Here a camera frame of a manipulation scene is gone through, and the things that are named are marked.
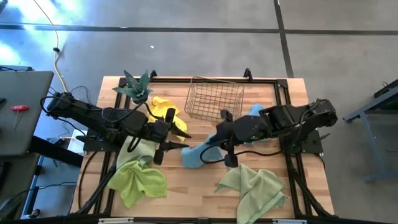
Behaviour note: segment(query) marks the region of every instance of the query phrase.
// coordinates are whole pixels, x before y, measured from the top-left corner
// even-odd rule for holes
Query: green cloth
[[[127,208],[131,208],[143,196],[166,197],[166,178],[147,163],[154,158],[156,143],[141,139],[135,150],[127,152],[132,137],[127,137],[117,160],[117,170],[108,187],[120,193]]]
[[[216,192],[229,188],[240,192],[237,224],[252,224],[275,206],[283,207],[282,181],[273,172],[256,172],[244,164],[231,169],[217,185]]]

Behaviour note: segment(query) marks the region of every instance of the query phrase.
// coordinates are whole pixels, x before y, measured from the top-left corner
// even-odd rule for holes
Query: wire basket
[[[222,121],[221,110],[228,110],[234,119],[241,116],[244,86],[239,83],[193,77],[185,112],[191,118]]]

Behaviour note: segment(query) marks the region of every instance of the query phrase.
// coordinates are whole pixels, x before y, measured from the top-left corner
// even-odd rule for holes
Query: concrete floor
[[[286,29],[398,30],[395,0],[280,0]],[[42,0],[54,23],[96,27],[218,27],[277,29],[272,0],[248,1],[60,1]],[[47,24],[29,2],[9,0],[4,24]],[[255,77],[287,77],[279,34],[61,31],[58,63],[69,87],[84,85],[95,102],[102,77],[141,74],[237,76],[246,67]],[[398,75],[397,35],[288,34],[294,77],[304,78],[308,97],[328,98],[339,118],[369,101],[382,82]],[[52,31],[2,30],[0,64],[53,70]],[[59,80],[52,87],[61,91]],[[85,98],[84,90],[75,95]],[[61,122],[42,116],[36,134],[64,133]],[[360,122],[341,119],[323,142],[326,174],[335,213],[344,218],[398,222],[398,179],[364,183],[375,171]],[[389,156],[397,161],[398,155]]]

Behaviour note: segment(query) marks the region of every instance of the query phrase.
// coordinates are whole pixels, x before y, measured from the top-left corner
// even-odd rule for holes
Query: red screwdriver
[[[12,106],[10,109],[12,111],[16,111],[17,112],[17,116],[15,117],[15,121],[14,121],[14,127],[12,128],[14,130],[15,129],[15,125],[17,124],[19,112],[20,111],[27,111],[27,110],[29,110],[29,107],[26,106],[26,105],[17,105],[17,106]]]

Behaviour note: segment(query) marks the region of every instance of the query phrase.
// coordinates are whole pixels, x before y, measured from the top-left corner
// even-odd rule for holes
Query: wooden table
[[[104,77],[98,98],[99,107],[114,106],[116,92],[112,88],[119,83],[120,77]],[[294,106],[308,103],[307,92],[302,78],[288,78],[290,99]],[[209,121],[190,118],[184,112],[185,100],[187,99],[189,83],[150,83],[149,88],[154,90],[152,96],[159,96],[173,101],[180,109],[177,116],[186,122],[188,134],[191,139],[185,143],[191,147],[201,144],[210,133],[215,133],[215,125]],[[275,93],[272,85],[267,84],[244,84],[243,112],[246,114],[255,103],[265,107],[276,105]],[[177,141],[173,135],[169,135],[171,141]],[[271,139],[267,142],[257,142],[252,146],[239,146],[236,151],[256,150],[259,152],[276,152],[279,150],[279,141]],[[85,156],[81,167],[83,168],[90,154]],[[104,153],[99,152],[88,164],[82,185],[82,204],[90,197],[100,179],[101,167]],[[258,170],[267,169],[276,173],[285,184],[283,193],[288,195],[283,208],[273,208],[264,215],[264,218],[293,218],[293,206],[290,198],[289,181],[285,158],[282,154],[272,157],[261,157],[255,154],[242,154],[239,162],[248,167]],[[328,183],[321,160],[311,154],[303,154],[303,164],[308,188],[326,211],[333,213]],[[211,218],[235,218],[236,207],[239,203],[239,194],[233,190],[221,190],[214,193],[215,186],[227,173],[225,165],[221,162],[200,167],[199,169],[185,169],[181,160],[181,152],[174,149],[165,154],[161,166],[153,165],[162,171],[167,180],[167,198],[148,198],[143,196],[137,205],[126,208],[118,193],[114,195],[112,217],[211,217]],[[302,191],[297,186],[300,208],[304,212]],[[108,189],[104,191],[101,212],[103,211]],[[77,190],[73,200],[71,212],[76,211]]]

